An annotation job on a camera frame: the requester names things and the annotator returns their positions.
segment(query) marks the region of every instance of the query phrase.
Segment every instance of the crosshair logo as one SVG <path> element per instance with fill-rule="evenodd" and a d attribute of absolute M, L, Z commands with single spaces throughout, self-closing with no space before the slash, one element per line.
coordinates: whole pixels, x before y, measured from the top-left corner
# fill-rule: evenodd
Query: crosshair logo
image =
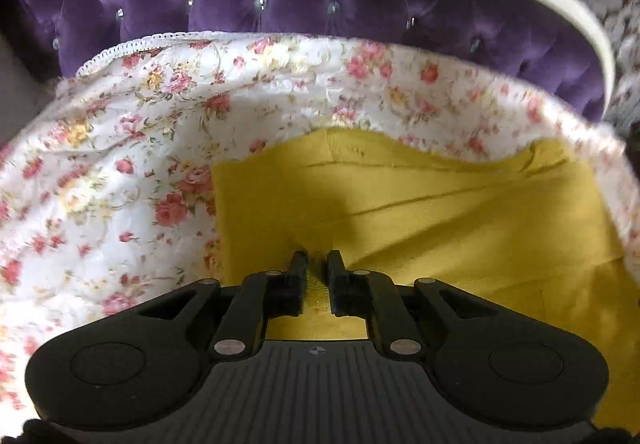
<path fill-rule="evenodd" d="M 324 350 L 324 348 L 322 348 L 322 347 L 311 347 L 309 349 L 309 353 L 313 354 L 315 356 L 321 356 L 325 352 L 326 352 L 326 350 Z"/>

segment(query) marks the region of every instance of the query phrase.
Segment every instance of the upholstery button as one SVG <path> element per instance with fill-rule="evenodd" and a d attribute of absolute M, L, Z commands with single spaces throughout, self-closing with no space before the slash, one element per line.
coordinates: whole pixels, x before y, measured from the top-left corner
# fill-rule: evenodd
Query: upholstery button
<path fill-rule="evenodd" d="M 329 5 L 326 6 L 327 14 L 337 14 L 340 12 L 340 2 L 336 2 L 335 0 L 329 2 Z"/>
<path fill-rule="evenodd" d="M 267 8 L 267 0 L 255 0 L 254 6 L 257 10 L 265 10 Z"/>
<path fill-rule="evenodd" d="M 481 38 L 478 36 L 474 36 L 469 43 L 469 52 L 475 52 L 480 48 L 480 44 L 482 43 Z"/>

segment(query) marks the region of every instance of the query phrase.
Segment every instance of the floral bedsheet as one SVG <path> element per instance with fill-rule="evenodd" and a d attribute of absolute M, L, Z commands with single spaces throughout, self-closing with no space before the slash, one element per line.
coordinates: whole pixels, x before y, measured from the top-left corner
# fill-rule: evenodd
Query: floral bedsheet
<path fill-rule="evenodd" d="M 362 40 L 137 40 L 62 81 L 0 151 L 0 434 L 35 416 L 23 377 L 43 342 L 220 275 L 211 164 L 329 126 L 468 161 L 563 137 L 592 163 L 640 278 L 639 193 L 623 142 L 532 85 Z"/>

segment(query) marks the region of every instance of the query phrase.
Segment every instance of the purple tufted upholstery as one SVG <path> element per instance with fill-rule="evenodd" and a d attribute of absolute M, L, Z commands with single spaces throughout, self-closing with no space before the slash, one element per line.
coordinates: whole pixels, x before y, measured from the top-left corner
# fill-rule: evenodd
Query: purple tufted upholstery
<path fill-rule="evenodd" d="M 599 119 L 604 84 L 582 34 L 533 0 L 0 0 L 0 30 L 39 77 L 161 32 L 300 32 L 364 37 L 455 55 L 521 77 Z M 116 19 L 118 9 L 122 20 Z M 407 28 L 414 18 L 414 25 Z M 59 49 L 52 42 L 59 38 Z"/>

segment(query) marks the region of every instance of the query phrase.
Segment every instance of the yellow cloth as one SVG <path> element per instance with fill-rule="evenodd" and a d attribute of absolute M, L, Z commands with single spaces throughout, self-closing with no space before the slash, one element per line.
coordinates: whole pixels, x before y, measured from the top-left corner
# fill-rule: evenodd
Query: yellow cloth
<path fill-rule="evenodd" d="M 294 250 L 338 249 L 348 268 L 395 283 L 433 276 L 577 333 L 603 353 L 601 425 L 640 430 L 638 290 L 591 167 L 555 140 L 472 164 L 381 134 L 320 130 L 213 168 L 222 280 L 286 268 Z M 328 312 L 311 280 L 306 314 L 270 322 L 271 338 L 362 337 Z"/>

